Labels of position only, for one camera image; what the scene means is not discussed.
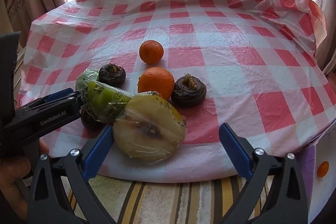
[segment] striped fabric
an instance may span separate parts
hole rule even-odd
[[[272,177],[265,183],[250,218],[260,214]],[[232,176],[213,181],[160,184],[97,176],[90,180],[102,205],[118,224],[217,224],[238,198],[245,179]],[[73,192],[75,214],[84,215]]]

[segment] blue gripper pad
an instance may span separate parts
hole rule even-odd
[[[113,144],[112,126],[104,127],[103,131],[104,133],[83,162],[82,177],[85,181],[88,181],[97,175],[99,168],[103,164]]]
[[[219,127],[219,140],[237,170],[238,175],[249,181],[253,175],[251,160],[225,124]]]
[[[64,96],[67,96],[68,94],[71,94],[73,93],[74,90],[72,88],[67,88],[65,90],[61,90],[61,91],[58,91],[58,92],[55,92],[55,93],[52,93],[50,94],[47,99],[45,100],[46,103],[48,102],[51,102],[53,100],[56,100],[56,99],[59,99],[59,98],[62,98]]]

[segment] large orange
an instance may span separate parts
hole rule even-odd
[[[138,93],[144,91],[157,91],[166,100],[174,89],[174,77],[166,69],[153,67],[146,70],[139,78]]]
[[[163,47],[155,40],[146,40],[140,46],[139,55],[143,62],[155,64],[163,57]]]

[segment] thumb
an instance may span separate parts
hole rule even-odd
[[[27,217],[27,203],[14,181],[27,175],[29,171],[30,163],[25,157],[0,159],[0,190],[9,205],[23,220]]]

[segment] plastic tablecloth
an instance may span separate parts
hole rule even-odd
[[[190,73],[207,86],[204,102],[178,109],[188,123],[177,153],[156,164],[129,159],[113,146],[100,174],[151,182],[191,182],[234,175],[218,128],[228,122],[253,147],[283,156],[323,132],[336,117],[335,94],[314,53],[325,17],[311,0],[74,0],[31,25],[21,105],[75,86],[86,68],[116,63],[123,89],[136,93],[149,66],[140,44],[160,42],[156,66],[175,79]],[[51,156],[95,136],[80,119],[46,135]]]

